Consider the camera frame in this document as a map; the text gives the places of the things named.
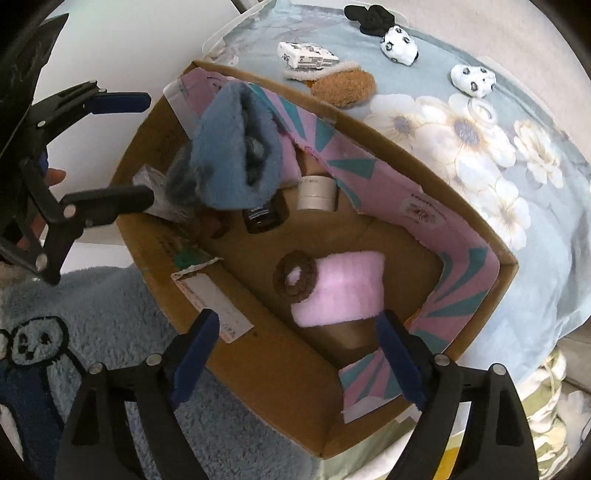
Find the light blue blanket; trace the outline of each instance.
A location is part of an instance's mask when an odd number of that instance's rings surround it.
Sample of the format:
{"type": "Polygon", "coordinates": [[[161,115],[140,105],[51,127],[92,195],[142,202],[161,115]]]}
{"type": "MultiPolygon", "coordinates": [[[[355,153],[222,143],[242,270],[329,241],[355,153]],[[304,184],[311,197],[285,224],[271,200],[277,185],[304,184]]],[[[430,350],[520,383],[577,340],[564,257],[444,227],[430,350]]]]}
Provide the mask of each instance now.
{"type": "Polygon", "coordinates": [[[488,368],[501,362],[521,382],[558,338],[591,314],[591,167],[550,116],[499,74],[486,97],[498,127],[466,121],[468,98],[449,72],[458,63],[480,63],[429,35],[408,32],[420,52],[411,67],[388,60],[379,39],[361,34],[341,11],[277,0],[229,33],[216,61],[308,91],[285,80],[276,50],[280,41],[316,43],[374,75],[378,95],[385,96],[348,113],[442,176],[517,256],[515,280],[460,363],[488,368]]]}

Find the blue fuzzy sock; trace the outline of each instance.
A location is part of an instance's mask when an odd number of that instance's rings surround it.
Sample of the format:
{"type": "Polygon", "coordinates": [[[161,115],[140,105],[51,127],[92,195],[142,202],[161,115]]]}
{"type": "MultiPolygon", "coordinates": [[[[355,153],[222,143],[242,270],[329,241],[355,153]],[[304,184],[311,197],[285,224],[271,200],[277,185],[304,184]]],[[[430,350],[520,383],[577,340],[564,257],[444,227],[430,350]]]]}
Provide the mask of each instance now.
{"type": "Polygon", "coordinates": [[[167,173],[167,196],[176,204],[249,209],[269,201],[279,188],[277,126],[245,83],[230,82],[220,90],[203,112],[190,153],[184,148],[167,173]]]}

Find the cardboard box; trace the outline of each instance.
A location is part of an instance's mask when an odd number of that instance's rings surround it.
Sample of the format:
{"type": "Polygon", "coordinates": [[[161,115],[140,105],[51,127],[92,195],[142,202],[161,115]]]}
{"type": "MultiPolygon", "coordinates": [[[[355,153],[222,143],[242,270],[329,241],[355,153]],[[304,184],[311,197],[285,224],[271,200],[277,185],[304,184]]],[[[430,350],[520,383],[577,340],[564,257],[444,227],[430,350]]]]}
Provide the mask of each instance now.
{"type": "MultiPolygon", "coordinates": [[[[484,239],[500,268],[492,288],[446,352],[457,359],[474,340],[506,292],[517,262],[488,224],[424,164],[370,127],[309,95],[230,67],[194,62],[227,76],[257,83],[292,103],[334,121],[335,128],[396,171],[419,184],[424,193],[459,214],[484,239]]],[[[128,184],[144,164],[165,172],[178,148],[187,142],[177,118],[162,98],[129,145],[113,178],[128,184]]],[[[301,329],[291,320],[289,305],[273,292],[271,273],[279,258],[294,248],[314,257],[360,249],[387,256],[384,275],[386,305],[400,318],[421,307],[441,276],[439,257],[404,228],[357,214],[343,193],[336,213],[297,212],[296,192],[286,190],[290,218],[280,228],[246,233],[240,212],[230,215],[230,231],[221,239],[200,238],[199,244],[225,260],[206,273],[254,328],[233,343],[219,342],[207,364],[253,412],[312,454],[330,458],[367,438],[408,406],[401,397],[344,424],[339,368],[375,350],[372,320],[301,329]]],[[[185,332],[196,310],[172,282],[177,228],[146,214],[122,216],[118,226],[146,282],[170,322],[185,332]]]]}

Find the white fuzzy trim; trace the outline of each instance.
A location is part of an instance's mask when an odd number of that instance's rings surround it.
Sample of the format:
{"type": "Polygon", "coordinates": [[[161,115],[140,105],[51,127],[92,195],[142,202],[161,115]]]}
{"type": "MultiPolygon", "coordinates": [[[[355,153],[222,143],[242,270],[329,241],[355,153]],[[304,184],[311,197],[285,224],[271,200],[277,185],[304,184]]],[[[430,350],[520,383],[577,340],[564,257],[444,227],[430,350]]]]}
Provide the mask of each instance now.
{"type": "Polygon", "coordinates": [[[299,80],[300,82],[307,82],[309,80],[318,80],[333,73],[346,72],[348,70],[355,70],[360,68],[359,63],[353,60],[346,60],[331,67],[325,67],[321,70],[283,70],[285,78],[292,80],[299,80]]]}

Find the teal triangle pattern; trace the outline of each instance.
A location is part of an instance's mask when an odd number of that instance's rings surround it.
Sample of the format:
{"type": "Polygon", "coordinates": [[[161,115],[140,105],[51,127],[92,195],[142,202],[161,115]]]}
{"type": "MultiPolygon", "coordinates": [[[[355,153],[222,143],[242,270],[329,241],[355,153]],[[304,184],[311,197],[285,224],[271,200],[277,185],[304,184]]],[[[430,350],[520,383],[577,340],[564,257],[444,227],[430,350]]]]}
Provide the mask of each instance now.
{"type": "Polygon", "coordinates": [[[355,192],[353,190],[351,190],[349,188],[349,186],[344,181],[339,180],[339,179],[335,179],[335,180],[336,180],[336,184],[339,186],[339,188],[341,190],[343,190],[343,192],[345,192],[345,194],[347,195],[347,197],[349,198],[349,200],[351,201],[353,206],[356,209],[361,207],[361,200],[359,199],[359,197],[357,197],[357,195],[355,195],[355,192]]]}
{"type": "Polygon", "coordinates": [[[329,160],[328,164],[331,167],[340,168],[365,179],[370,179],[374,173],[375,162],[374,158],[346,158],[343,160],[329,160]]]}
{"type": "Polygon", "coordinates": [[[306,139],[306,132],[304,132],[304,125],[301,123],[300,114],[297,111],[297,107],[291,103],[289,100],[285,100],[282,96],[279,97],[283,108],[287,112],[287,115],[291,118],[291,121],[294,124],[295,129],[300,134],[304,140],[306,139]]]}
{"type": "Polygon", "coordinates": [[[384,398],[396,398],[402,393],[402,388],[398,385],[398,380],[396,380],[396,375],[393,372],[390,373],[390,378],[388,378],[388,386],[386,387],[386,392],[384,393],[384,398]]]}
{"type": "Polygon", "coordinates": [[[335,134],[335,128],[322,120],[320,117],[316,117],[316,141],[314,147],[317,152],[322,152],[326,145],[330,142],[335,134]]]}
{"type": "Polygon", "coordinates": [[[423,342],[425,342],[425,344],[429,347],[431,353],[442,353],[449,345],[447,340],[439,338],[437,335],[433,335],[432,333],[426,332],[425,330],[417,329],[413,332],[413,335],[421,338],[423,342]]]}
{"type": "Polygon", "coordinates": [[[441,258],[441,261],[443,262],[443,271],[441,272],[441,277],[439,277],[439,281],[437,282],[435,290],[437,290],[441,285],[445,283],[445,281],[449,277],[449,274],[453,270],[453,258],[451,258],[445,252],[439,252],[437,256],[441,258]]]}
{"type": "Polygon", "coordinates": [[[359,394],[359,396],[357,397],[357,400],[355,400],[355,403],[357,403],[359,400],[361,400],[369,395],[369,392],[371,391],[372,387],[374,386],[375,379],[378,377],[379,371],[382,369],[382,364],[385,361],[386,361],[386,359],[382,358],[382,361],[378,364],[377,368],[374,370],[374,373],[372,374],[371,378],[369,379],[369,382],[367,382],[367,384],[365,385],[365,388],[359,394]]]}
{"type": "Polygon", "coordinates": [[[363,357],[359,362],[349,368],[346,372],[342,372],[339,374],[340,383],[343,385],[343,390],[347,390],[351,386],[351,384],[357,379],[357,377],[361,374],[363,370],[369,365],[371,360],[374,359],[374,355],[370,354],[363,357]]]}
{"type": "Polygon", "coordinates": [[[471,248],[469,252],[470,263],[468,263],[466,271],[460,278],[457,279],[457,282],[455,282],[447,292],[439,296],[437,301],[444,299],[448,295],[455,292],[458,288],[461,288],[466,283],[468,283],[474,277],[474,275],[476,275],[484,266],[487,253],[488,249],[484,247],[471,248]]]}
{"type": "Polygon", "coordinates": [[[435,310],[427,315],[427,318],[431,317],[463,317],[464,315],[472,315],[479,305],[486,297],[488,290],[481,291],[472,297],[468,297],[464,300],[457,301],[446,307],[435,310]]]}
{"type": "Polygon", "coordinates": [[[283,128],[285,128],[285,130],[287,130],[288,132],[290,131],[289,126],[283,121],[283,118],[281,117],[281,115],[279,115],[279,112],[277,111],[277,108],[275,108],[275,105],[273,105],[273,102],[271,102],[271,100],[269,99],[269,97],[267,96],[267,94],[265,93],[265,90],[263,90],[260,86],[258,86],[256,83],[249,83],[248,86],[251,88],[251,90],[253,92],[256,93],[256,95],[263,101],[265,102],[265,105],[267,105],[267,107],[269,107],[269,109],[271,110],[271,112],[273,113],[273,116],[275,117],[275,119],[281,123],[281,125],[283,126],[283,128]]]}

